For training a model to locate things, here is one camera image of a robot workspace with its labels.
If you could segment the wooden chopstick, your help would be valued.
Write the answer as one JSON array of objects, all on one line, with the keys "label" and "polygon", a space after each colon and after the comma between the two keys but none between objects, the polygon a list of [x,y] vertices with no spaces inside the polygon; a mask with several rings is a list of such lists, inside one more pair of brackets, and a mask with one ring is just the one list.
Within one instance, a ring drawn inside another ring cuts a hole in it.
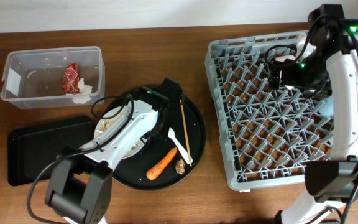
[{"label": "wooden chopstick", "polygon": [[183,107],[183,100],[180,100],[180,109],[181,109],[181,117],[182,117],[182,122],[183,122],[183,130],[184,130],[184,135],[185,135],[186,150],[188,153],[189,165],[190,165],[190,167],[192,167],[193,160],[192,160],[191,152],[190,152],[190,144],[189,144],[189,140],[188,140],[188,132],[187,132],[187,127],[186,127],[186,119],[185,119],[185,112],[184,112],[184,107]]}]

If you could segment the pink saucer bowl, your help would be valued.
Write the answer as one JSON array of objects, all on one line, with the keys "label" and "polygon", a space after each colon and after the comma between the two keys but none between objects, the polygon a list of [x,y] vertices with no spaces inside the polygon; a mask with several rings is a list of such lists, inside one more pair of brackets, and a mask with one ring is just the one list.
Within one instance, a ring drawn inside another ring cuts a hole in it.
[{"label": "pink saucer bowl", "polygon": [[296,57],[294,55],[282,55],[275,58],[276,62],[284,62],[285,60],[295,60]]}]

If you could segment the white plastic fork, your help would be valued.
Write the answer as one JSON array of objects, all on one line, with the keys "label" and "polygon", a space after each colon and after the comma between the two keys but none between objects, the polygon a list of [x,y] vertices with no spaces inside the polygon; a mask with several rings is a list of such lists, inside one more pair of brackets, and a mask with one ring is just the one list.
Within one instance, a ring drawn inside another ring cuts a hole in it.
[{"label": "white plastic fork", "polygon": [[192,157],[189,156],[187,150],[181,145],[181,143],[179,142],[179,140],[176,138],[175,136],[175,132],[172,128],[168,129],[168,137],[174,142],[174,144],[176,145],[177,149],[179,150],[183,160],[189,164],[190,166],[192,166],[192,162],[193,159]]}]

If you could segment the grey plate with food scraps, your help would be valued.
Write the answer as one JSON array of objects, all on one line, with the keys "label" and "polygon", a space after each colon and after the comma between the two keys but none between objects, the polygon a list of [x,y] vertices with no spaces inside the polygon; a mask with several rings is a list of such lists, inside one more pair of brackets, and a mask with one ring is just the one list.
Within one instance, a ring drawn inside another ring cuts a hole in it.
[{"label": "grey plate with food scraps", "polygon": [[[122,111],[118,113],[117,116],[110,119],[101,119],[98,121],[96,125],[96,129],[94,131],[94,137],[99,137],[105,131],[108,131],[111,128],[120,128],[124,122],[126,121],[126,115],[130,112],[130,106],[125,106]],[[149,137],[141,137],[139,138],[126,152],[123,159],[127,159],[132,157],[136,153],[138,153],[146,143],[149,142]]]}]

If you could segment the brown walnut shell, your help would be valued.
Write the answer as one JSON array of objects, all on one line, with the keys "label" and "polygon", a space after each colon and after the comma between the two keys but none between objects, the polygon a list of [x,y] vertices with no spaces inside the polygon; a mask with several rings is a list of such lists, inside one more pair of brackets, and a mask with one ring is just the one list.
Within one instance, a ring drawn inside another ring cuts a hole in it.
[{"label": "brown walnut shell", "polygon": [[179,159],[175,165],[175,170],[177,174],[183,175],[185,173],[185,161],[183,159]]}]

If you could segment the orange carrot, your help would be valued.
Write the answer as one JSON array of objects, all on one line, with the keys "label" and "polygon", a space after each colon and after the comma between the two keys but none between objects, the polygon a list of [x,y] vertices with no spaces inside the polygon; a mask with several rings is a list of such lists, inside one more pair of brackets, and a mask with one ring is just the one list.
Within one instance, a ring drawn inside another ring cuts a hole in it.
[{"label": "orange carrot", "polygon": [[169,152],[163,157],[156,165],[154,165],[151,169],[149,169],[146,173],[146,177],[149,180],[155,180],[169,165],[171,160],[176,156],[177,148],[174,147],[169,150]]}]

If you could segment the red snack wrapper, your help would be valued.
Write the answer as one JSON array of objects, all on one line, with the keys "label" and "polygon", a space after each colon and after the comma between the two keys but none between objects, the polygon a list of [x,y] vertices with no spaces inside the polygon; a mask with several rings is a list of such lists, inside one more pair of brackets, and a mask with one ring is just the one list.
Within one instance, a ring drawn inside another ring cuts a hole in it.
[{"label": "red snack wrapper", "polygon": [[80,76],[78,73],[77,63],[70,64],[67,66],[63,76],[63,90],[68,94],[77,94],[80,92],[78,82]]}]

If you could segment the blue plastic cup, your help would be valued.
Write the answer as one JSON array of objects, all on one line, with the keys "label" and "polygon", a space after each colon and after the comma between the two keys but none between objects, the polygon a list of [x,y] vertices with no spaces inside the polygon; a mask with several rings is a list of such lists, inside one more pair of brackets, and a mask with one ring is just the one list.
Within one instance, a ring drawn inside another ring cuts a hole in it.
[{"label": "blue plastic cup", "polygon": [[318,110],[319,113],[323,116],[333,117],[334,116],[334,103],[333,103],[333,96],[328,98],[322,99],[321,102],[323,106]]}]

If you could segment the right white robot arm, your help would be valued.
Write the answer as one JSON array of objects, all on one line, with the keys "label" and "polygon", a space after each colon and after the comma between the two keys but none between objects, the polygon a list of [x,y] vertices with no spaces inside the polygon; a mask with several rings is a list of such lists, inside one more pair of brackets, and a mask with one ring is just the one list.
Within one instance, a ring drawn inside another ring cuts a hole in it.
[{"label": "right white robot arm", "polygon": [[297,87],[308,98],[328,92],[334,115],[331,159],[307,163],[305,191],[275,221],[318,223],[336,212],[344,223],[358,199],[358,20],[330,14],[310,19],[296,57],[269,67],[270,89]]}]

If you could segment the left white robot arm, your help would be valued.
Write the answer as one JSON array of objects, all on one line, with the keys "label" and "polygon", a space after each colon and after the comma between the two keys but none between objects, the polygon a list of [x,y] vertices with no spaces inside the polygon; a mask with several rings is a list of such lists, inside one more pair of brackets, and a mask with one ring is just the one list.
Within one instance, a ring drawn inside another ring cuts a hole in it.
[{"label": "left white robot arm", "polygon": [[112,122],[106,130],[47,167],[52,175],[45,204],[70,223],[103,223],[114,170],[137,141],[169,138],[181,100],[180,85],[167,78],[158,88],[124,95],[121,106],[100,117]]}]

